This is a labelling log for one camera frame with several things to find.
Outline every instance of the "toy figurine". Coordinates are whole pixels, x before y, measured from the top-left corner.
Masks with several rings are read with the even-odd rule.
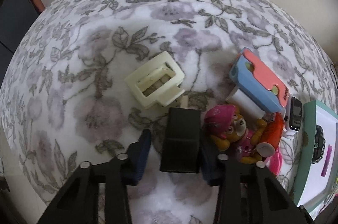
[[[246,121],[234,105],[218,105],[209,110],[204,118],[206,131],[220,151],[226,151],[231,143],[236,142],[236,155],[242,163],[261,161],[260,154],[255,152],[266,127],[266,122],[257,119],[256,131],[247,128]]]

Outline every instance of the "floral fabric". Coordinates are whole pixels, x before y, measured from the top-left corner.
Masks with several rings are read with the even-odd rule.
[[[243,47],[302,102],[336,110],[330,59],[269,0],[55,0],[21,41],[0,90],[9,145],[48,204],[80,162],[108,161],[150,128],[144,178],[128,188],[134,223],[211,223],[218,188],[200,174],[159,171],[168,109],[144,110],[124,78],[167,51],[185,73],[189,106],[205,112],[233,89],[229,64]],[[288,192],[301,136],[281,141],[278,180]]]

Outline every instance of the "leaf pattern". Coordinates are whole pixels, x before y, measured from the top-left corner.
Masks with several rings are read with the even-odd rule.
[[[149,128],[154,150],[145,180],[129,191],[134,222],[211,223],[212,214],[199,210],[200,205],[213,209],[217,194],[211,194],[212,188],[204,188],[198,176],[184,180],[164,174],[165,179],[158,172],[167,108],[142,109],[124,79],[167,51],[185,74],[181,86],[189,107],[206,111],[223,103],[234,87],[229,65],[243,47],[258,55],[303,103],[319,99],[336,111],[331,60],[294,18],[269,0],[55,0],[21,41],[0,89],[10,148],[48,204],[80,162],[105,162]],[[309,142],[306,133],[297,136],[280,143],[284,162],[277,179],[288,192],[300,146]],[[170,188],[172,208],[190,206],[179,212],[145,211],[157,208],[158,198]],[[203,194],[197,195],[197,188]]]

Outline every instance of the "toy eye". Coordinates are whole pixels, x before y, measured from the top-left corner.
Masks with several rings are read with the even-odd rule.
[[[232,126],[228,127],[228,129],[226,130],[227,134],[232,134],[234,132],[234,128]]]

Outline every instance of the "pink plastic object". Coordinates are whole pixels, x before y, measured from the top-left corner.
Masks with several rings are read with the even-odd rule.
[[[218,105],[213,107],[204,117],[207,131],[218,138],[226,139],[226,135],[223,132],[230,126],[235,110],[236,107],[234,105]]]
[[[289,89],[286,85],[264,64],[256,55],[249,49],[243,51],[243,55],[253,65],[253,76],[267,90],[272,90],[275,85],[278,88],[278,100],[282,107],[285,107],[288,102]]]
[[[330,158],[331,158],[331,153],[332,153],[332,146],[329,144],[328,148],[327,148],[327,154],[326,154],[326,158],[325,158],[324,167],[323,167],[323,170],[322,170],[322,177],[325,177],[325,175],[326,175],[328,164],[329,164]]]
[[[268,157],[265,160],[266,163],[269,163],[269,170],[274,174],[274,175],[278,175],[279,172],[281,171],[282,168],[282,163],[283,163],[283,156],[282,153],[280,151],[280,148],[278,147],[276,149],[276,152],[273,156]]]

